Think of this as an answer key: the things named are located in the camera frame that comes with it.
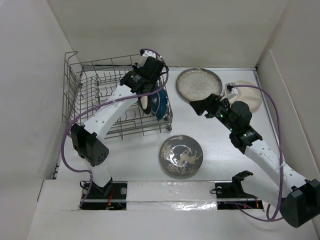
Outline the cream plate brown rim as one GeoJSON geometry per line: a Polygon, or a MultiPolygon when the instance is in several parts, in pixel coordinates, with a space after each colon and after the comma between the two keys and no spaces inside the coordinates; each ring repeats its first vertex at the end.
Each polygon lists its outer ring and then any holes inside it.
{"type": "Polygon", "coordinates": [[[142,111],[149,115],[151,113],[151,102],[149,96],[143,96],[139,99],[139,104],[142,111]]]}

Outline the blue leaf shaped plate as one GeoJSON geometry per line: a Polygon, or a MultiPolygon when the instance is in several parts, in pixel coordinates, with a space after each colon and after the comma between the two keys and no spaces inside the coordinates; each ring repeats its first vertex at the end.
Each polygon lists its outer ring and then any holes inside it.
{"type": "Polygon", "coordinates": [[[160,121],[166,114],[168,108],[168,94],[166,90],[153,94],[150,97],[150,111],[160,121]]]}

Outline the grey deer pattern plate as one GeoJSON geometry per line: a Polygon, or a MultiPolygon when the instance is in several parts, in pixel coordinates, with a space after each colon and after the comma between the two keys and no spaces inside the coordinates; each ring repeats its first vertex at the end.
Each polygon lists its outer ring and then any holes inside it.
{"type": "Polygon", "coordinates": [[[161,167],[171,176],[189,178],[202,166],[204,153],[201,145],[187,135],[174,135],[166,139],[159,150],[161,167]]]}

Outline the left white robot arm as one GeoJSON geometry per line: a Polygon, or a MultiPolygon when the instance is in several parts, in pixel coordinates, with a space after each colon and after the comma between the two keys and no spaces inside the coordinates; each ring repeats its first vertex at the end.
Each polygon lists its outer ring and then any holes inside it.
{"type": "Polygon", "coordinates": [[[103,139],[131,105],[163,89],[157,87],[157,82],[165,66],[165,61],[159,54],[146,50],[132,70],[120,79],[106,105],[99,107],[84,124],[72,124],[70,135],[73,148],[87,161],[92,186],[98,197],[107,198],[113,184],[107,164],[109,149],[103,144],[103,139]]]}

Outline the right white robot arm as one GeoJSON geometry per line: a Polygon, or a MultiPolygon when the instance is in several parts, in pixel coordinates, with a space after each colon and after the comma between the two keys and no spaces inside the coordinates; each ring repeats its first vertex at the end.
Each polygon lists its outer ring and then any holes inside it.
{"type": "Polygon", "coordinates": [[[275,154],[254,130],[252,113],[242,101],[229,103],[220,95],[211,94],[203,100],[191,101],[196,114],[217,118],[229,131],[232,145],[255,162],[274,182],[264,183],[245,170],[233,176],[231,191],[237,197],[253,195],[275,208],[276,214],[292,227],[298,228],[320,214],[320,182],[308,180],[275,154]]]}

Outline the cream divided dish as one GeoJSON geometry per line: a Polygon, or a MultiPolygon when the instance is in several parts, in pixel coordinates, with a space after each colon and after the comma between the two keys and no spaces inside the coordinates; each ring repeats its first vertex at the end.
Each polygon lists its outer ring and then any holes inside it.
{"type": "MultiPolygon", "coordinates": [[[[245,80],[238,80],[232,83],[256,87],[255,84],[245,80]]],[[[248,105],[250,111],[254,111],[262,104],[262,94],[260,90],[252,87],[236,87],[236,89],[238,90],[238,95],[229,100],[230,105],[234,102],[244,102],[248,105]]]]}

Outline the speckled round plate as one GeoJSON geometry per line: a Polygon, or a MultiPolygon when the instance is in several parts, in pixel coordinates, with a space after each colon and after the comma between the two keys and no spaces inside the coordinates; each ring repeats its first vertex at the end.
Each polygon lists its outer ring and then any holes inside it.
{"type": "Polygon", "coordinates": [[[220,95],[222,81],[213,71],[193,67],[181,72],[176,79],[176,89],[188,102],[204,100],[210,94],[220,95]]]}

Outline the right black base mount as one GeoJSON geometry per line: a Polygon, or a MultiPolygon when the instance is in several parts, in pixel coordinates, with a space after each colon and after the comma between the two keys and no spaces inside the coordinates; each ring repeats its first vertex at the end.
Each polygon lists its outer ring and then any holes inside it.
{"type": "Polygon", "coordinates": [[[241,182],[252,176],[247,170],[232,177],[231,181],[216,182],[211,194],[216,196],[218,210],[263,210],[263,202],[254,195],[245,193],[241,182]]]}

